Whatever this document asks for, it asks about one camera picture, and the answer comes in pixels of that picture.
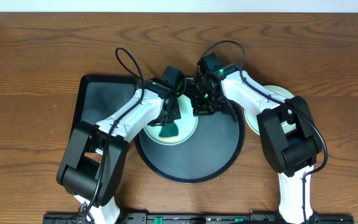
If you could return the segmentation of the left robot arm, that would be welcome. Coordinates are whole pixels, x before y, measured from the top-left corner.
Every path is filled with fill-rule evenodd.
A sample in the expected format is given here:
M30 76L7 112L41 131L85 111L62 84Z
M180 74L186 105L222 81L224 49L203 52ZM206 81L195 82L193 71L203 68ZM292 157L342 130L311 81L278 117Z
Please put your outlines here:
M146 126L160 126L164 136L176 136L180 119L179 92L184 74L168 66L161 78L144 80L133 97L112 115L94 124L73 127L57 172L57 183L80 202L79 223L115 223L120 210L114 194L121 181L129 143Z

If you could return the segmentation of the round black tray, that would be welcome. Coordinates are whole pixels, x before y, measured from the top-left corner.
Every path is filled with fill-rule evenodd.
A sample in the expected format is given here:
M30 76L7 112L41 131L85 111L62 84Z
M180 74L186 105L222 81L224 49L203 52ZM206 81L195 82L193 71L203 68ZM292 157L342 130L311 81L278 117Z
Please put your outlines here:
M219 176L237 159L245 139L242 109L230 104L236 120L220 111L200 116L194 133L176 145L157 143L142 130L134 139L140 157L155 173L174 182L193 184Z

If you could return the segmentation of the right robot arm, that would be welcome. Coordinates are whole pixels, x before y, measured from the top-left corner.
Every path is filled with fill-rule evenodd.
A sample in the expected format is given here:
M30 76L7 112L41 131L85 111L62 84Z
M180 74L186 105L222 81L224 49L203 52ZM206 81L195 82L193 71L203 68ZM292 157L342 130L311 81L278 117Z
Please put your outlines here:
M313 215L310 177L325 167L326 159L318 168L314 165L317 155L328 149L307 102L266 89L240 65L225 65L214 53L198 60L194 84L194 115L233 114L231 103L235 102L256 117L263 154L278 173L278 212L287 223L309 223Z

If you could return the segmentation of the light green plate front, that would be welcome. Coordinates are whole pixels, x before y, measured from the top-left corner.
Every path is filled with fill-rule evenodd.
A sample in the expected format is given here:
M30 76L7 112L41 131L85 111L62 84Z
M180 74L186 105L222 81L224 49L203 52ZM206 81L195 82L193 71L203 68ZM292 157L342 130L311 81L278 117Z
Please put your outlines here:
M289 92L288 90L286 90L280 86L265 85L265 88L268 89L269 91L272 91L275 94L282 95L285 98L293 98L294 97L294 95L291 92ZM260 134L259 133L259 125L257 123L256 115L252 115L248 111L244 110L244 116L245 116L245 120L246 120L248 126L250 127L250 129L259 135ZM296 129L296 124L288 124L287 122L283 122L282 129L283 129L284 133L289 133L290 131L293 131Z

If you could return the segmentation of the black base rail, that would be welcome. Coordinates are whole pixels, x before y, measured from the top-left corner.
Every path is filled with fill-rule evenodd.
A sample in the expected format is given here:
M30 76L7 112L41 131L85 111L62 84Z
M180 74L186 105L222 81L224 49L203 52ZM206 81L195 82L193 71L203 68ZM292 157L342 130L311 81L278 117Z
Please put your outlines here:
M311 224L354 224L352 216L312 215ZM45 214L43 224L88 223L83 215ZM285 223L277 213L251 213L248 215L167 215L125 213L117 219L118 224L238 224L238 223Z

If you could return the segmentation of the black rectangular tray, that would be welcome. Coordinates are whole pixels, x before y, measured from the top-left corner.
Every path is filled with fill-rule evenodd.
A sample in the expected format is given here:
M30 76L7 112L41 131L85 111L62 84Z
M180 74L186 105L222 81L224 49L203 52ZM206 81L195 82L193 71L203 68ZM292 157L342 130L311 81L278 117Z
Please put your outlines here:
M96 126L134 95L135 78L123 75L87 74L81 78L71 128L82 121Z

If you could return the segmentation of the light green plate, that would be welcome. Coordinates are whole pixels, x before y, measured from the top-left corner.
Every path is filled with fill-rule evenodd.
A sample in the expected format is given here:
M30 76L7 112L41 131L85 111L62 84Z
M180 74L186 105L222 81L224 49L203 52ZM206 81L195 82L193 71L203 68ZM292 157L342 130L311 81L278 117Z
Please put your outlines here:
M268 89L269 91L272 91L275 94L282 95L285 98L293 98L294 97L294 95L291 92L289 92L288 90L286 90L280 86L265 85L265 88ZM244 116L245 116L245 120L246 120L248 126L250 127L250 129L259 135L260 134L259 133L259 125L257 123L256 115L252 115L248 111L244 110ZM296 124L288 124L287 122L283 122L282 129L283 129L284 133L289 133L290 131L293 131L296 129Z
M194 132L198 125L198 117L193 115L191 100L182 95L178 98L181 118L175 120L174 123L179 128L179 135L173 138L161 138L158 136L161 126L145 126L146 135L153 141L163 145L176 145L186 141Z

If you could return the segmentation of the green sponge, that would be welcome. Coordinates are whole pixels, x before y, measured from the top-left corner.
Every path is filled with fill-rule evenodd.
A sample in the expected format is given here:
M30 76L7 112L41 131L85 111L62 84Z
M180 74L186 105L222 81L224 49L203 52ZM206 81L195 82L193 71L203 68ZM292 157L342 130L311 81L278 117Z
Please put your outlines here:
M162 126L158 136L161 138L173 138L179 135L179 128L175 123Z

